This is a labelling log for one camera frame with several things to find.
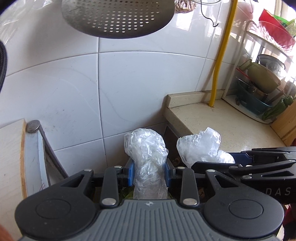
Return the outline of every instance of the black cable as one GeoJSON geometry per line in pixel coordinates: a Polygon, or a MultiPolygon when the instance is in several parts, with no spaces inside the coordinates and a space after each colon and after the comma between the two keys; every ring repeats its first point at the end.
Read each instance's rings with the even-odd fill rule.
{"type": "MultiPolygon", "coordinates": [[[[201,1],[201,0],[200,0],[200,10],[201,10],[201,12],[202,12],[202,1],[201,1]]],[[[206,19],[209,19],[209,20],[212,21],[212,23],[213,23],[213,27],[214,27],[214,28],[217,27],[217,26],[219,25],[219,24],[214,25],[214,21],[213,21],[211,18],[206,17],[206,16],[203,14],[203,12],[202,12],[202,15],[203,15],[206,19]]]]}
{"type": "Polygon", "coordinates": [[[0,92],[4,83],[7,70],[7,53],[2,41],[0,41],[0,92]]]}

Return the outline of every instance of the white tile wall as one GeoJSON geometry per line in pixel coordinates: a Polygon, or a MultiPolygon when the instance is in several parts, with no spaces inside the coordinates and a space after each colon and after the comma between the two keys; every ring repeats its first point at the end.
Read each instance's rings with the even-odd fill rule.
{"type": "Polygon", "coordinates": [[[97,53],[98,39],[70,27],[62,17],[61,0],[37,9],[35,6],[17,23],[6,44],[7,75],[37,64],[82,54],[97,53]]]}
{"type": "MultiPolygon", "coordinates": [[[[151,35],[100,41],[66,24],[61,0],[42,9],[35,6],[6,45],[8,77],[0,95],[0,127],[20,118],[39,119],[70,175],[124,164],[127,131],[151,125],[164,130],[167,94],[211,89],[210,70],[230,3],[202,6],[203,13],[219,23],[216,28],[198,5],[191,13],[176,14],[151,35]]],[[[238,12],[234,25],[245,22],[245,15],[238,12]]],[[[234,49],[232,41],[218,89],[225,87],[234,49]]]]}
{"type": "Polygon", "coordinates": [[[165,96],[194,91],[204,61],[168,53],[99,53],[103,137],[164,122],[165,96]]]}
{"type": "Polygon", "coordinates": [[[95,173],[107,168],[103,139],[57,150],[54,153],[69,176],[86,168],[93,169],[95,173]]]}
{"type": "Polygon", "coordinates": [[[0,94],[0,127],[40,120],[53,148],[102,138],[98,54],[40,64],[6,77],[0,94]]]}

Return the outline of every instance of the green vegetable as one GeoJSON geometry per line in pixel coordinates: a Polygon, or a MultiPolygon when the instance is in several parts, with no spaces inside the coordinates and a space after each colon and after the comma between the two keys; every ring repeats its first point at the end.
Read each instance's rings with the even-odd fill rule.
{"type": "Polygon", "coordinates": [[[281,98],[281,100],[275,106],[263,114],[262,120],[266,121],[268,119],[277,117],[279,114],[283,113],[285,109],[293,103],[293,101],[294,100],[292,96],[281,98]]]}

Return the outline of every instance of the wooden panel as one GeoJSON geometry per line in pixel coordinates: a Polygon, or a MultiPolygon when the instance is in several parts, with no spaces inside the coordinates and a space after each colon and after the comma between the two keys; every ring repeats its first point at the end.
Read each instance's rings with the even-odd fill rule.
{"type": "Polygon", "coordinates": [[[0,223],[14,240],[21,237],[14,219],[15,208],[27,196],[25,126],[22,119],[0,129],[0,223]]]}
{"type": "Polygon", "coordinates": [[[271,124],[286,146],[290,146],[296,138],[296,101],[271,124]]]}

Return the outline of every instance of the metal strainer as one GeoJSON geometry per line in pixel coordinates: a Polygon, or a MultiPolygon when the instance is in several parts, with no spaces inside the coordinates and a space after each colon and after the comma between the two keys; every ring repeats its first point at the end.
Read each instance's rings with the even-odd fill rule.
{"type": "Polygon", "coordinates": [[[112,39],[154,33],[170,22],[174,10],[174,0],[62,0],[62,14],[69,25],[112,39]]]}

